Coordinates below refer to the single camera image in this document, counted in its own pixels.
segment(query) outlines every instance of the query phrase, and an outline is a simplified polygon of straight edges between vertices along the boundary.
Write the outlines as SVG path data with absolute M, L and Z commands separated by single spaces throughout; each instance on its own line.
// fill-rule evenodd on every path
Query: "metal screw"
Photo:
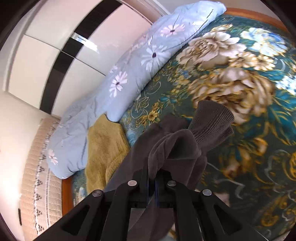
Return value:
M 131 186 L 131 187 L 133 187 L 133 186 L 137 185 L 137 181 L 130 180 L 130 181 L 128 181 L 128 185 Z
M 99 196 L 101 196 L 102 194 L 103 194 L 103 191 L 102 191 L 102 190 L 97 189 L 97 190 L 94 190 L 94 191 L 93 191 L 93 196 L 94 196 L 94 197 L 99 197 Z
M 205 196 L 211 196 L 211 195 L 212 195 L 212 191 L 209 190 L 209 189 L 204 189 L 204 190 L 202 191 L 202 193 L 203 193 L 203 195 L 205 195 Z
M 174 181 L 174 180 L 171 180 L 171 181 L 168 181 L 168 186 L 170 186 L 170 187 L 174 187 L 174 186 L 176 186 L 176 181 Z

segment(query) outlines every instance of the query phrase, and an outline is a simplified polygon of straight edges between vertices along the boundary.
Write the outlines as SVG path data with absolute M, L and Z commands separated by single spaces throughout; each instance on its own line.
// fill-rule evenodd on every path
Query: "orange wooden edge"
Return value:
M 259 13 L 259 12 L 255 12 L 255 11 L 251 11 L 251 10 L 246 10 L 246 9 L 229 7 L 229 8 L 227 8 L 227 11 L 224 14 L 240 16 L 240 17 L 245 17 L 245 18 L 251 18 L 251 19 L 258 20 L 258 21 L 261 21 L 264 23 L 268 23 L 272 26 L 279 28 L 280 30 L 289 32 L 287 30 L 286 26 L 280 20 L 270 17 L 268 15 L 265 15 L 263 13 Z
M 72 177 L 62 180 L 62 214 L 63 216 L 73 208 Z
M 245 18 L 251 18 L 258 20 L 264 23 L 273 25 L 283 31 L 288 32 L 285 25 L 278 19 L 265 15 L 263 13 L 240 9 L 240 8 L 227 8 L 227 11 L 224 14 L 240 16 Z M 62 180 L 62 214 L 63 216 L 68 213 L 73 208 L 73 199 L 72 199 L 72 178 Z

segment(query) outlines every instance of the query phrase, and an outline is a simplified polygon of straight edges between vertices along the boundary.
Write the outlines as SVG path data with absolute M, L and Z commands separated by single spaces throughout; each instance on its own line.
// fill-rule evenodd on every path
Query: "wall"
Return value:
M 180 5 L 195 3 L 198 0 L 149 0 L 150 2 L 160 3 L 169 12 L 173 12 L 174 9 Z M 220 0 L 226 7 L 242 8 L 247 10 L 252 10 L 260 12 L 271 16 L 273 18 L 279 19 L 263 2 L 260 0 Z
M 42 118 L 48 115 L 0 91 L 0 212 L 19 240 L 18 218 L 22 175 L 27 155 Z

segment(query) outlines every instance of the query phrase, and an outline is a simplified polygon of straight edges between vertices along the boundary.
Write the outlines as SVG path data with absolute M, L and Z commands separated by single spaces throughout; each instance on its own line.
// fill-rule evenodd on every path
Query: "mattress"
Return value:
M 55 119 L 41 121 L 25 164 L 20 198 L 25 241 L 35 239 L 62 217 L 62 180 L 52 174 L 45 156 L 57 125 Z

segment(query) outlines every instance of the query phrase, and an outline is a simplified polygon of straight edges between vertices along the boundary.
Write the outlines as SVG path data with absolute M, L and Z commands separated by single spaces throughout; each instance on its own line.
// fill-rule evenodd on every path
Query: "large brown flower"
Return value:
M 238 41 L 238 37 L 231 38 L 225 32 L 209 32 L 191 40 L 176 59 L 179 64 L 194 66 L 201 63 L 202 68 L 211 69 L 216 64 L 226 64 L 229 58 L 234 58 L 246 49 Z
M 193 104 L 203 99 L 216 101 L 234 114 L 234 122 L 242 124 L 250 115 L 260 116 L 272 103 L 274 86 L 257 72 L 242 68 L 216 69 L 194 80 L 188 87 Z

